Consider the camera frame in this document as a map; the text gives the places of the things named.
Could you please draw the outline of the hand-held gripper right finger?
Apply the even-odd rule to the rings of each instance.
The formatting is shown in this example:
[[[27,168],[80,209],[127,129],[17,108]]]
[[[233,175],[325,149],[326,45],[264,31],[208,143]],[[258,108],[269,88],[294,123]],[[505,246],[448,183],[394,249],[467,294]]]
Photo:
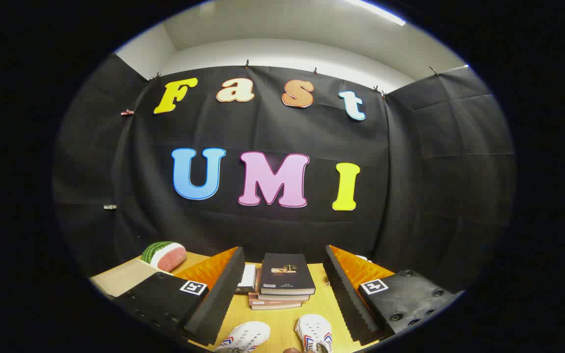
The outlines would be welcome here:
[[[453,305],[453,292],[414,270],[396,273],[332,245],[323,263],[352,340],[392,340]]]

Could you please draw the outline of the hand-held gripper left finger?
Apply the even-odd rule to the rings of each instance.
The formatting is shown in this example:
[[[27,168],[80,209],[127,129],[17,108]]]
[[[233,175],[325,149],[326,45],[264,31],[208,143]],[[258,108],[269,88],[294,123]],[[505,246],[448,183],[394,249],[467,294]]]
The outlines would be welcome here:
[[[209,346],[217,340],[244,267],[244,249],[234,247],[176,275],[156,271],[113,302],[169,339]]]

